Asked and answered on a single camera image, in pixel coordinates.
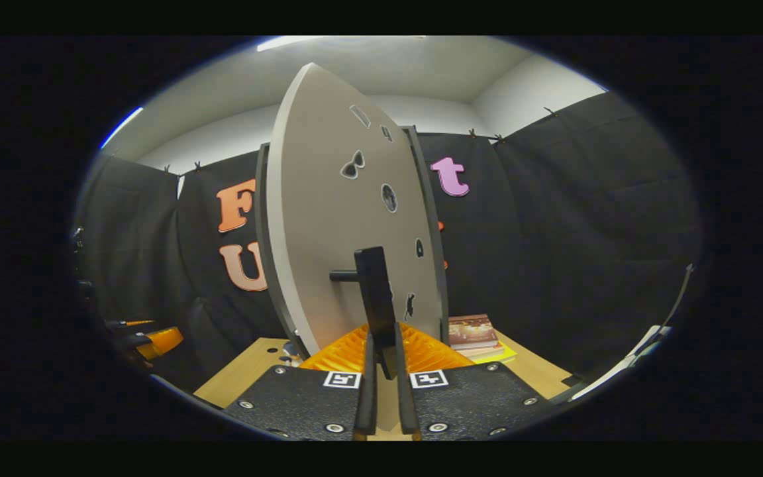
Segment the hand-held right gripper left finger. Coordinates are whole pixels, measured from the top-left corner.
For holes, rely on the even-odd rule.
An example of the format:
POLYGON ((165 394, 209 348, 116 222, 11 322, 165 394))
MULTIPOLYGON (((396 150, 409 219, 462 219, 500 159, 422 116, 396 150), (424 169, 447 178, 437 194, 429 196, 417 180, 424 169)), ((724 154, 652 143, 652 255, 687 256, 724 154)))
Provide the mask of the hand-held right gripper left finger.
POLYGON ((271 366, 223 413, 278 440, 362 441, 376 429, 376 375, 364 324, 299 366, 271 366))

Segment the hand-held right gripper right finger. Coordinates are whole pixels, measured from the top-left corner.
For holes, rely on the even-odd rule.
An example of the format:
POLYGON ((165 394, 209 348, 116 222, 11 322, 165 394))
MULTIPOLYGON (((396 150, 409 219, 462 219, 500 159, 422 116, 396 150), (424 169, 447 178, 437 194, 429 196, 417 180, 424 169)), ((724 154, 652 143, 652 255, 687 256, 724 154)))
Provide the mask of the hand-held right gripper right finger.
POLYGON ((401 429, 414 441, 509 439, 555 404, 502 362, 475 364, 405 323, 395 329, 401 429))

